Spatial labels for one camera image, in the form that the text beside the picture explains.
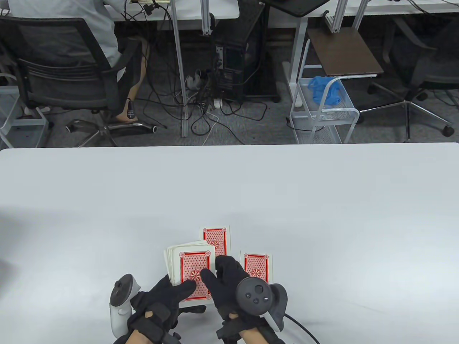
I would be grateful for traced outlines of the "person's right hand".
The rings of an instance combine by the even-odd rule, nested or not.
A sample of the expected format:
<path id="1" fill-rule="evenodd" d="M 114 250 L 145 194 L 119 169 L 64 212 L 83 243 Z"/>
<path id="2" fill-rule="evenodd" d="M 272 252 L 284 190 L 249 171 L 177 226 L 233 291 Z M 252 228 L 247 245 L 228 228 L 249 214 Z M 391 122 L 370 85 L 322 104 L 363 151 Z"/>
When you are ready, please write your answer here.
<path id="1" fill-rule="evenodd" d="M 215 307 L 223 319 L 223 327 L 217 337 L 225 344 L 236 344 L 243 340 L 246 344 L 281 344 L 268 322 L 259 316 L 250 315 L 237 303 L 236 289 L 239 283 L 249 277 L 234 257 L 216 257 L 216 273 L 202 269 L 200 277 L 211 293 Z"/>

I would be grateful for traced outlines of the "person's left hand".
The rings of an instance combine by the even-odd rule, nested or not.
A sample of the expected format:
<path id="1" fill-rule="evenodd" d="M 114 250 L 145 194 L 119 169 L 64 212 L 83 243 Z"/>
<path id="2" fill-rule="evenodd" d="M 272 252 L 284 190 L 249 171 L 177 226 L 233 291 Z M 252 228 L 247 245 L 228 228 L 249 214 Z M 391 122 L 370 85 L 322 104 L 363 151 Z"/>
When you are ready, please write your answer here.
<path id="1" fill-rule="evenodd" d="M 116 340 L 118 344 L 179 344 L 179 334 L 170 334 L 183 313 L 203 314 L 205 305 L 179 308 L 179 303 L 191 296 L 196 283 L 187 280 L 173 286 L 168 275 L 150 291 L 140 292 L 132 299 L 134 313 L 127 321 L 128 334 Z"/>

